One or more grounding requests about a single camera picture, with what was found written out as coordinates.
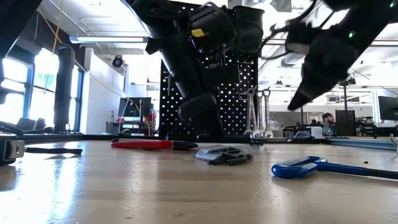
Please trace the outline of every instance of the table surface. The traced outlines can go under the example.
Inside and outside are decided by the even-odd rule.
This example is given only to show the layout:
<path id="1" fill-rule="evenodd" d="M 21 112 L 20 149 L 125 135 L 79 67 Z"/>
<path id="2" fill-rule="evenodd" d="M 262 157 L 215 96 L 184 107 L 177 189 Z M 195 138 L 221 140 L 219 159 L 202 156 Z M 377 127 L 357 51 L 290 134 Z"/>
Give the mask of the table surface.
<path id="1" fill-rule="evenodd" d="M 398 223 L 398 182 L 318 172 L 274 177 L 271 166 L 300 156 L 398 170 L 394 151 L 326 145 L 236 145 L 243 166 L 208 166 L 191 152 L 111 149 L 82 141 L 81 156 L 27 154 L 0 167 L 0 223 Z"/>

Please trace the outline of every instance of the person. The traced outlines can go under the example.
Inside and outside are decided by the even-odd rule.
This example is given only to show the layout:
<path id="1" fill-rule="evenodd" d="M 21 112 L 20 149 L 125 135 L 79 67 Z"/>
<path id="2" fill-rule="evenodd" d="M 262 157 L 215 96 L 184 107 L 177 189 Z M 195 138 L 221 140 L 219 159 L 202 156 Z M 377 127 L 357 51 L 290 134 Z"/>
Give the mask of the person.
<path id="1" fill-rule="evenodd" d="M 322 115 L 322 134 L 324 136 L 336 136 L 335 117 L 331 113 Z"/>

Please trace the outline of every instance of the pegboard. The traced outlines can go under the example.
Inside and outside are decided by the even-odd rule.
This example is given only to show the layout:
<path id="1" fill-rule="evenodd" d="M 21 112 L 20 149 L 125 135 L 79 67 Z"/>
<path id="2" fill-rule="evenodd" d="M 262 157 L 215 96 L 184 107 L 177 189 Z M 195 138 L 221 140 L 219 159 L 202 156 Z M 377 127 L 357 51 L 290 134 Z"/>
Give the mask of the pegboard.
<path id="1" fill-rule="evenodd" d="M 170 5 L 178 12 L 194 11 L 200 6 L 172 1 L 170 1 Z M 223 122 L 224 134 L 243 134 L 246 130 L 248 101 L 240 93 L 257 86 L 258 57 L 257 55 L 227 54 L 225 59 L 227 63 L 238 65 L 240 82 L 239 84 L 221 84 L 219 86 L 220 95 L 217 97 L 220 101 L 220 118 Z M 214 62 L 206 58 L 201 63 L 206 67 Z M 193 125 L 181 122 L 178 116 L 178 108 L 181 106 L 183 98 L 175 84 L 169 80 L 169 72 L 163 62 L 161 66 L 159 136 L 163 138 L 166 136 L 194 138 L 198 133 Z"/>

